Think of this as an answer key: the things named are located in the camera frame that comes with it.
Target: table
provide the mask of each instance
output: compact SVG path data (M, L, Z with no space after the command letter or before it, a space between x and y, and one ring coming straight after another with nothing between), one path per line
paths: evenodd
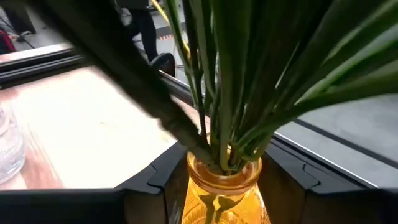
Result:
M25 141L23 168L0 190L115 187L176 142L95 67L1 90L0 104Z

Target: clear glass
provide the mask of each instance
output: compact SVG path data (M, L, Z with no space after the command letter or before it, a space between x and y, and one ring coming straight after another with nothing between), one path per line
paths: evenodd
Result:
M257 186L261 159L249 162L242 172L231 176L211 173L190 152L187 161L190 180L183 224L270 223Z
M0 108L0 184L14 177L25 163L24 140L11 112Z

